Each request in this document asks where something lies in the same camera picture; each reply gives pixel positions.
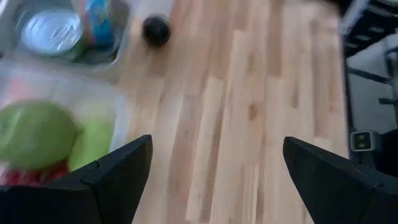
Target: black ball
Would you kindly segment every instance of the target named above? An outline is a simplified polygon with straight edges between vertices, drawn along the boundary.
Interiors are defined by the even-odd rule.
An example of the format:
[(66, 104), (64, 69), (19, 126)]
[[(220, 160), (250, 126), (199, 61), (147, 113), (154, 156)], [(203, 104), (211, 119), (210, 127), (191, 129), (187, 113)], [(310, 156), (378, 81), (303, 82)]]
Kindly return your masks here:
[(168, 22), (160, 16), (145, 19), (142, 30), (146, 41), (155, 47), (166, 44), (171, 35)]

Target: green fruit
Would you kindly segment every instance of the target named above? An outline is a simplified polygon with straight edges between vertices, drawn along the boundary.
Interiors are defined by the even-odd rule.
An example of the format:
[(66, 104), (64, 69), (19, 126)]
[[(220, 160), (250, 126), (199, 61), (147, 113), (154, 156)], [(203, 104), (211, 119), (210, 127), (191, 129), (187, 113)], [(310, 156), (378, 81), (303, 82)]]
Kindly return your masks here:
[(19, 169), (43, 169), (69, 156), (77, 128), (69, 112), (39, 100), (0, 111), (0, 160)]
[(103, 119), (93, 118), (84, 121), (68, 159), (69, 171), (77, 170), (107, 155), (112, 136), (112, 127)]

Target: clear plastic container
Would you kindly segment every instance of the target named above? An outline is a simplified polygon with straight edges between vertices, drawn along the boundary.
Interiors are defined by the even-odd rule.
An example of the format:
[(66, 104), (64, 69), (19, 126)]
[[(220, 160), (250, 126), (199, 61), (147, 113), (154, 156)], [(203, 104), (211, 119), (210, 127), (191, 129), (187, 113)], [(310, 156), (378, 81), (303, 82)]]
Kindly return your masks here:
[(58, 103), (72, 112), (76, 122), (100, 117), (114, 124), (110, 152), (125, 143), (130, 110), (126, 97), (114, 85), (58, 70), (44, 71), (0, 61), (0, 110), (12, 102), (29, 99)]

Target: green vegetable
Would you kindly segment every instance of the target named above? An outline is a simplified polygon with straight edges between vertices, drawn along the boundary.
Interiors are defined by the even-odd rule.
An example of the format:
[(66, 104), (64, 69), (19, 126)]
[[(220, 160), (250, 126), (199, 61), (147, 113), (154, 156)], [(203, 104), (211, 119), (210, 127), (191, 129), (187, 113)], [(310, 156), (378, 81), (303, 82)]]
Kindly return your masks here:
[(111, 145), (113, 130), (108, 122), (92, 118), (85, 120), (82, 125), (68, 159), (70, 172), (107, 155)]
[(20, 101), (0, 111), (0, 160), (19, 169), (44, 169), (67, 158), (77, 128), (61, 106)]

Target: silver can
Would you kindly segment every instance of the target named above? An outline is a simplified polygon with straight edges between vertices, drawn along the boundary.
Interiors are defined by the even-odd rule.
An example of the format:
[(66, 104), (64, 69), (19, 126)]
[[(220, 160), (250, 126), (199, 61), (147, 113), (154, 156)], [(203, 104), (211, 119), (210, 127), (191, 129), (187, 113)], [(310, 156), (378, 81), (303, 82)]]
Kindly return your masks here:
[(43, 10), (26, 20), (21, 42), (40, 55), (60, 56), (80, 47), (83, 30), (78, 14), (72, 10)]

